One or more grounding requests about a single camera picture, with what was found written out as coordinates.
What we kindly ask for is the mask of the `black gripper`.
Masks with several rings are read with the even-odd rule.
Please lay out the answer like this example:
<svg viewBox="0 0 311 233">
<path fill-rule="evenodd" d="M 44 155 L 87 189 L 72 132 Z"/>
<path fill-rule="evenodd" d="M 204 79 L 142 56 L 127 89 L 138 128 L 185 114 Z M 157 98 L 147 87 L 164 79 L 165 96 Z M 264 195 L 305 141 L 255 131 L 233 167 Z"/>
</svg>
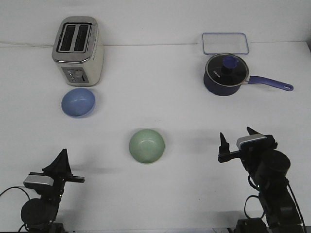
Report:
<svg viewBox="0 0 311 233">
<path fill-rule="evenodd" d="M 263 134 L 255 131 L 251 127 L 246 127 L 249 135 Z M 267 150 L 277 148 L 277 142 L 272 135 L 265 135 L 267 138 L 252 143 L 242 145 L 241 150 L 231 152 L 229 143 L 226 141 L 223 133 L 220 133 L 220 146 L 218 148 L 218 162 L 225 163 L 232 159 L 239 158 L 246 170 L 253 170 L 258 167 L 261 155 Z"/>
<path fill-rule="evenodd" d="M 63 149 L 56 159 L 50 165 L 43 168 L 42 171 L 45 177 L 49 177 L 53 180 L 52 185 L 44 185 L 42 194 L 63 194 L 66 182 L 85 182 L 84 177 L 74 176 L 72 174 L 67 149 Z"/>
</svg>

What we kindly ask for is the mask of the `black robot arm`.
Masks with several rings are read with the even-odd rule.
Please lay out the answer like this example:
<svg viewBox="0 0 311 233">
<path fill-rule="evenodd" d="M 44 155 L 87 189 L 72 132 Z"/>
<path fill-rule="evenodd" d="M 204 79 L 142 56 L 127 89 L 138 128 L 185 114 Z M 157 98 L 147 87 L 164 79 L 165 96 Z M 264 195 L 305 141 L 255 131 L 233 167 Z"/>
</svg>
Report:
<svg viewBox="0 0 311 233">
<path fill-rule="evenodd" d="M 21 209 L 21 219 L 29 233 L 64 233 L 63 223 L 55 222 L 67 182 L 84 183 L 85 178 L 74 176 L 69 165 L 67 149 L 42 172 L 31 172 L 23 184 L 40 197 L 28 200 Z"/>
<path fill-rule="evenodd" d="M 234 233 L 305 233 L 301 210 L 286 174 L 291 166 L 289 158 L 277 150 L 277 142 L 270 134 L 247 128 L 248 135 L 237 140 L 238 150 L 231 152 L 229 143 L 220 133 L 219 163 L 239 158 L 248 173 L 248 183 L 257 190 L 263 214 L 246 216 L 237 221 Z"/>
</svg>

